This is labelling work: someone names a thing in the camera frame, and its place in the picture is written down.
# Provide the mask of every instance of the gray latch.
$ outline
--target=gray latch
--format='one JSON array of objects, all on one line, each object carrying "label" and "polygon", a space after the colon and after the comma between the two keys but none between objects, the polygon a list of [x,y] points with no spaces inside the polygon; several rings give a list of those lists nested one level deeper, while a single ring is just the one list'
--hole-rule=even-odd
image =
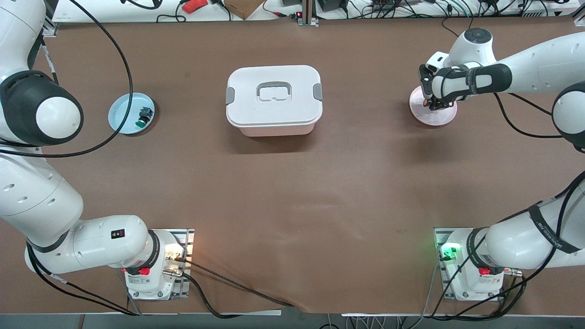
[{"label": "gray latch", "polygon": [[316,100],[323,101],[323,90],[321,89],[320,83],[313,85],[313,97],[315,97]]},{"label": "gray latch", "polygon": [[225,90],[225,105],[229,105],[233,103],[233,100],[236,97],[236,90],[232,87],[228,87]]}]

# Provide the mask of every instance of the cardboard box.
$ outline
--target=cardboard box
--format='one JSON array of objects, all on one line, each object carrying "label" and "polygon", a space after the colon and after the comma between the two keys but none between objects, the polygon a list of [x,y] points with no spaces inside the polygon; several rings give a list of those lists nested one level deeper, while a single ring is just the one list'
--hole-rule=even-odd
[{"label": "cardboard box", "polygon": [[237,17],[246,19],[260,6],[264,0],[224,0],[225,7]]}]

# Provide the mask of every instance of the red object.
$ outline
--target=red object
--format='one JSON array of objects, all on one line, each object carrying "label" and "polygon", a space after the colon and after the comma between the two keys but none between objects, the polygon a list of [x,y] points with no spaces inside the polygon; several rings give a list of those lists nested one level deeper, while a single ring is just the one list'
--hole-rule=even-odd
[{"label": "red object", "polygon": [[138,274],[140,275],[148,275],[150,274],[150,269],[149,268],[141,268],[138,270]]},{"label": "red object", "polygon": [[207,6],[207,0],[190,0],[182,8],[186,13],[192,13],[203,6]]},{"label": "red object", "polygon": [[479,275],[489,275],[491,273],[489,268],[479,268]]}]

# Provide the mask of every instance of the red button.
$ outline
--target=red button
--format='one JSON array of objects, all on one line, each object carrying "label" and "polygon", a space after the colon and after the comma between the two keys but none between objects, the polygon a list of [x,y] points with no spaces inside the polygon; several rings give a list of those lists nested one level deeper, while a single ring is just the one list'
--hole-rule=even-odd
[{"label": "red button", "polygon": [[489,268],[479,268],[479,275],[489,275],[491,273]]}]

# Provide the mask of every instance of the gray cable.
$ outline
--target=gray cable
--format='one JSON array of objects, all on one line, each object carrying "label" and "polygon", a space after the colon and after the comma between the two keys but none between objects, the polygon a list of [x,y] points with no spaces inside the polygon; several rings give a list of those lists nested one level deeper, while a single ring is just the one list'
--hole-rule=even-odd
[{"label": "gray cable", "polygon": [[417,322],[406,329],[414,329],[418,324],[425,318],[426,308],[429,305],[429,300],[431,299],[431,292],[433,291],[433,282],[435,281],[435,274],[437,273],[437,268],[439,268],[440,262],[437,262],[435,265],[435,269],[433,270],[433,276],[431,277],[431,285],[429,286],[429,293],[426,295],[425,307],[422,309],[421,316],[418,318]]},{"label": "gray cable", "polygon": [[113,271],[116,272],[116,276],[118,277],[118,279],[120,279],[120,283],[122,284],[122,287],[124,288],[124,291],[126,292],[126,295],[128,296],[128,300],[130,300],[130,304],[132,304],[132,307],[134,307],[136,314],[138,314],[139,316],[142,316],[142,313],[138,310],[138,307],[136,307],[136,303],[134,302],[134,299],[132,298],[132,296],[130,295],[130,292],[128,291],[128,287],[126,287],[126,285],[124,284],[124,280],[120,276],[120,273],[118,273],[118,269],[113,269]]}]

